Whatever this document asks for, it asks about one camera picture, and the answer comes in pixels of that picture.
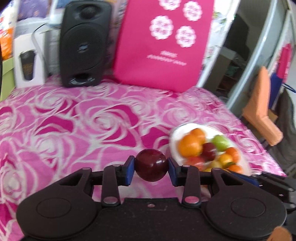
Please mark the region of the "right hand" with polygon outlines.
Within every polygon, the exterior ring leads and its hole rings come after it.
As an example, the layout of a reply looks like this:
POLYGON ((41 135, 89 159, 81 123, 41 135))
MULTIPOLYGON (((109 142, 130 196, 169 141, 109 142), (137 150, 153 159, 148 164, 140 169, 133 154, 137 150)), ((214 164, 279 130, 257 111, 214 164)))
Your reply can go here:
POLYGON ((284 227, 276 227, 267 241, 292 241, 291 233, 284 227))

